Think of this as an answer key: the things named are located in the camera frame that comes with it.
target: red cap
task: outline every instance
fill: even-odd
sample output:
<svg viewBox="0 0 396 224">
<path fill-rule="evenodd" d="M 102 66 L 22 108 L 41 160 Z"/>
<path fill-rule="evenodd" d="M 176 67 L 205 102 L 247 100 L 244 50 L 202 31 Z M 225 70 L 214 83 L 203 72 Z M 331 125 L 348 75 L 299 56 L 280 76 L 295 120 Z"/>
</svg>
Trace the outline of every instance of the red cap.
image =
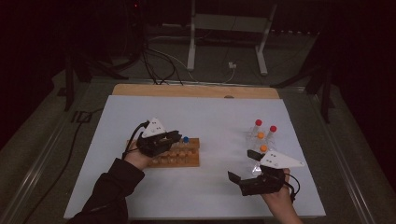
<svg viewBox="0 0 396 224">
<path fill-rule="evenodd" d="M 271 131 L 272 133 L 276 132 L 276 126 L 274 126 L 274 125 L 271 126 L 271 127 L 270 127 L 270 131 Z"/>
<path fill-rule="evenodd" d="M 260 119 L 256 119 L 256 125 L 257 126 L 262 126 L 262 121 Z"/>
</svg>

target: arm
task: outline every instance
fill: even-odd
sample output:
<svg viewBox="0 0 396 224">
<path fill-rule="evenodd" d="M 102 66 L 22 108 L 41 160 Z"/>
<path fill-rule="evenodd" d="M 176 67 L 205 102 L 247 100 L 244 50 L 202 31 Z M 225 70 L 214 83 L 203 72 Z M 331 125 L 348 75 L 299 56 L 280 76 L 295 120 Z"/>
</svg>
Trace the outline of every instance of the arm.
<svg viewBox="0 0 396 224">
<path fill-rule="evenodd" d="M 285 181 L 289 182 L 289 176 L 286 175 Z M 297 216 L 296 211 L 291 203 L 289 188 L 284 185 L 279 192 L 271 194 L 262 194 L 262 198 L 268 204 L 271 213 L 282 224 L 301 224 L 303 223 Z"/>
<path fill-rule="evenodd" d="M 67 223 L 126 223 L 128 210 L 125 197 L 134 192 L 144 177 L 143 169 L 150 161 L 151 158 L 139 150 L 127 154 L 124 161 L 115 159 L 108 173 L 101 174 L 96 181 L 82 211 Z"/>
</svg>

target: white board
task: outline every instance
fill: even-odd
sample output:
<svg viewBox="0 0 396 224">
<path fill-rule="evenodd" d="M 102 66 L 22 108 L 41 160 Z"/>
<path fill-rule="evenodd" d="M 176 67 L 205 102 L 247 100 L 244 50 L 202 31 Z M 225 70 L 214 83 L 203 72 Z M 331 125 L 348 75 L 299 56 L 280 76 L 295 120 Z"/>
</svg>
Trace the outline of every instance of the white board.
<svg viewBox="0 0 396 224">
<path fill-rule="evenodd" d="M 167 131 L 199 138 L 201 166 L 146 169 L 146 177 L 127 198 L 133 219 L 271 217 L 260 195 L 242 196 L 227 175 L 231 171 L 243 179 L 254 177 L 245 137 L 256 119 L 263 121 L 265 130 L 277 127 L 278 151 L 307 164 L 282 100 L 109 96 L 65 218 L 82 209 L 97 178 L 120 158 L 134 129 L 152 118 L 158 118 Z M 298 215 L 325 216 L 309 164 L 290 172 L 301 184 L 294 202 Z M 292 179 L 290 183 L 297 188 Z"/>
</svg>

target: human hand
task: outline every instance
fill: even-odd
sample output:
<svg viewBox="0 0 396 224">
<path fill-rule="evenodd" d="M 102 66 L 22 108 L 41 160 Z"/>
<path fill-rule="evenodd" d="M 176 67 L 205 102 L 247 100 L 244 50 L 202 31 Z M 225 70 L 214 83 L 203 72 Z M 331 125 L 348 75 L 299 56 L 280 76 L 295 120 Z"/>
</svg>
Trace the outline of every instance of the human hand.
<svg viewBox="0 0 396 224">
<path fill-rule="evenodd" d="M 130 149 L 134 149 L 134 148 L 137 148 L 136 141 L 133 141 L 130 145 Z M 134 151 L 126 154 L 124 160 L 131 163 L 137 169 L 143 170 L 149 166 L 149 163 L 151 162 L 152 158 L 142 154 L 139 151 L 139 149 L 137 149 L 137 150 L 134 150 Z"/>
<path fill-rule="evenodd" d="M 289 182 L 290 169 L 284 169 L 285 181 Z M 278 192 L 262 194 L 262 198 L 267 203 L 274 217 L 283 224 L 300 224 L 303 223 L 297 216 L 296 211 L 291 203 L 289 187 L 283 185 Z"/>
</svg>

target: sleeve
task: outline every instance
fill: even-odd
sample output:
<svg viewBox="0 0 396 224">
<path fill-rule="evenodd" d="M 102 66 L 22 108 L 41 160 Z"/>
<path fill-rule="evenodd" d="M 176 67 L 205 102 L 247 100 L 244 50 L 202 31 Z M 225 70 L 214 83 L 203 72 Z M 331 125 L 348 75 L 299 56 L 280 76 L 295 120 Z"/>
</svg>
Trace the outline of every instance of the sleeve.
<svg viewBox="0 0 396 224">
<path fill-rule="evenodd" d="M 127 223 L 128 209 L 125 197 L 134 192 L 134 188 L 144 176 L 144 173 L 131 163 L 115 159 L 108 173 L 101 174 L 96 181 L 92 195 L 82 211 L 67 223 Z"/>
</svg>

